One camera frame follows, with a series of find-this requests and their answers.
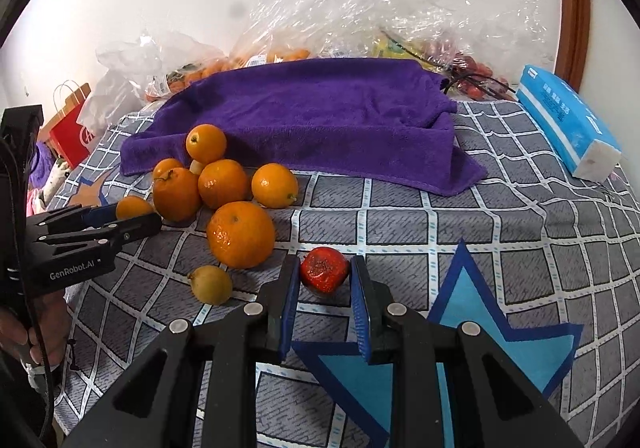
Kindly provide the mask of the oval orange kumquat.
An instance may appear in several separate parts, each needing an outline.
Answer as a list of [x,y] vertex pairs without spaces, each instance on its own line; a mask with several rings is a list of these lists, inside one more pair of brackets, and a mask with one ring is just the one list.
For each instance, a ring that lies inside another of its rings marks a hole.
[[153,212],[154,208],[151,203],[136,196],[124,197],[116,204],[116,218],[118,220],[130,220],[130,218],[152,214]]

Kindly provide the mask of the small red tomato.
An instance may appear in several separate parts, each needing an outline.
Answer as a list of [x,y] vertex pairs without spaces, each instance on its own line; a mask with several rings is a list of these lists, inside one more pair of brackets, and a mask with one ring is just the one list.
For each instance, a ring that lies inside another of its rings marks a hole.
[[328,246],[311,250],[300,264],[300,280],[321,294],[332,294],[344,282],[349,262],[341,252]]

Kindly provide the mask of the orange tangerine with stem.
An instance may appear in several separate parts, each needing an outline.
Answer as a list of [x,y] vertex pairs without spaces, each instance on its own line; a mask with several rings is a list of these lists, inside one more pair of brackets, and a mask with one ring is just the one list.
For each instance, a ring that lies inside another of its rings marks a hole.
[[157,213],[171,223],[193,220],[201,207],[198,176],[187,168],[171,168],[153,182]]

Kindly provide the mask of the orange tangerine back left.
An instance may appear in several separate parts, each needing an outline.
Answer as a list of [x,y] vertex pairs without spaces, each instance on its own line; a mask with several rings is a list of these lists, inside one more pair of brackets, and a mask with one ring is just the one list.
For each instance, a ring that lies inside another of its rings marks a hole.
[[170,171],[172,168],[182,168],[182,163],[175,158],[166,158],[160,160],[152,171],[152,179],[157,179],[163,176],[166,172]]

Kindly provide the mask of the small yellow-green fruit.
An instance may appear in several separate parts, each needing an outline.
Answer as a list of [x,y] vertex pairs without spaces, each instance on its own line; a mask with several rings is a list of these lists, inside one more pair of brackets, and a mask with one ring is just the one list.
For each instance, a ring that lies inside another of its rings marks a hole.
[[203,304],[218,306],[231,298],[232,280],[220,267],[205,265],[188,275],[194,298]]

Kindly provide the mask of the large orange tangerine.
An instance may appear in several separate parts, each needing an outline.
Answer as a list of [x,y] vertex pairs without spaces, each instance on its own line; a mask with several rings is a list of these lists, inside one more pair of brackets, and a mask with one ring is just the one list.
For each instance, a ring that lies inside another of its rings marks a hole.
[[250,269],[270,257],[276,243],[276,228],[259,205],[236,201],[218,208],[207,224],[206,236],[219,263],[234,269]]

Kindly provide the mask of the orange tangerine top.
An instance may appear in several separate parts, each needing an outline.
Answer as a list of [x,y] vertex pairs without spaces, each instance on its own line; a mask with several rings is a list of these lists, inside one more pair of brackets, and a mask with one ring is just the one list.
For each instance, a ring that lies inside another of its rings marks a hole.
[[224,132],[212,124],[193,127],[186,136],[186,152],[192,160],[209,164],[224,157],[227,149],[227,137]]

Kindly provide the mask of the grey checkered blanket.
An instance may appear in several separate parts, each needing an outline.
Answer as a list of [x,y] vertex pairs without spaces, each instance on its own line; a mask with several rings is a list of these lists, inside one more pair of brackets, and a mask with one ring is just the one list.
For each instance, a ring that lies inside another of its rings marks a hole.
[[[572,371],[551,403],[580,441],[607,447],[639,400],[639,200],[622,171],[602,184],[567,173],[514,102],[462,101],[460,146],[487,177],[457,196],[368,178],[298,174],[299,195],[274,211],[277,242],[262,266],[232,272],[230,306],[251,301],[290,253],[329,246],[362,255],[394,298],[427,312],[464,242],[516,328],[582,327]],[[130,243],[112,272],[66,292],[73,353],[55,402],[69,432],[171,320],[202,324],[226,306],[201,304],[188,275],[213,257],[209,210]]]

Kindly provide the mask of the oval orange right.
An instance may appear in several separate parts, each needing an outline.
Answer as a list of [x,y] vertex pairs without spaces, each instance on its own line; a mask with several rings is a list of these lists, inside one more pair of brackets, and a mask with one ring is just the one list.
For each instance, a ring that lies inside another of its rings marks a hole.
[[252,177],[252,195],[265,208],[288,208],[297,200],[297,178],[284,165],[265,164]]

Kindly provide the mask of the white plastic bag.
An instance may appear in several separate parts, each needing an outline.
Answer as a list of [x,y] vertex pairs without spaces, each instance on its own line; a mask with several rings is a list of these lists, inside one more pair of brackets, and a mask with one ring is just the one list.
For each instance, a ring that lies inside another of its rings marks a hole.
[[153,76],[191,62],[225,56],[217,47],[176,31],[144,31],[133,42],[106,44],[96,51],[96,59],[106,72],[80,110],[77,122],[101,136],[126,114],[167,100],[143,99],[144,88]]

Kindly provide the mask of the bag of small oranges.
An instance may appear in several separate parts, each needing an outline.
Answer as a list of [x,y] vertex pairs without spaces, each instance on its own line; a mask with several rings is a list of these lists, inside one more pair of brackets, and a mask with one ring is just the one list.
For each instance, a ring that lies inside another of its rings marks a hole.
[[182,92],[191,84],[220,72],[262,66],[263,64],[304,60],[311,56],[310,50],[299,47],[268,50],[265,54],[250,57],[214,57],[200,62],[191,62],[160,76],[153,76],[150,84],[144,88],[143,99],[147,102],[168,99],[172,95]]

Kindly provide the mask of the purple towel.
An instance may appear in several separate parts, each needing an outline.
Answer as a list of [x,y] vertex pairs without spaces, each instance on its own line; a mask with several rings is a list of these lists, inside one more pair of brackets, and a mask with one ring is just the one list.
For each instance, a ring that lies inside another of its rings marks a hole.
[[457,104],[440,77],[411,60],[323,58],[220,72],[171,97],[120,147],[127,176],[168,156],[186,135],[219,127],[245,166],[367,177],[455,196],[487,175],[454,143]]

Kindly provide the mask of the blue tissue pack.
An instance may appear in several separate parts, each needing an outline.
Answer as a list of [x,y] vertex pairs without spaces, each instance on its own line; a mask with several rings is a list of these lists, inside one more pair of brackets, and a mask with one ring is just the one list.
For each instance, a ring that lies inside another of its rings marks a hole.
[[573,177],[604,182],[620,163],[613,134],[562,78],[528,64],[516,96]]

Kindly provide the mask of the red cherry tomatoes bunch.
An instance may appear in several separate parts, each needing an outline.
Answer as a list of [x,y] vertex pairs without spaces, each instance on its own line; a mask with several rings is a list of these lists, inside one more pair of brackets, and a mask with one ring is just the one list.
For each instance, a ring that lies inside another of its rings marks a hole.
[[475,101],[515,100],[515,90],[503,76],[495,76],[488,64],[457,50],[443,40],[428,41],[426,63],[442,76],[440,90],[444,94],[460,94]]

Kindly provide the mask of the brown wooden door frame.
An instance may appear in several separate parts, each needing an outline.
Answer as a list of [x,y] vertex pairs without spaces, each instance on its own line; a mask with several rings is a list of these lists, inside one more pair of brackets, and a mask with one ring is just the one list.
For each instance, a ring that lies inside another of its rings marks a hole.
[[588,54],[591,0],[561,0],[561,23],[554,73],[578,92]]

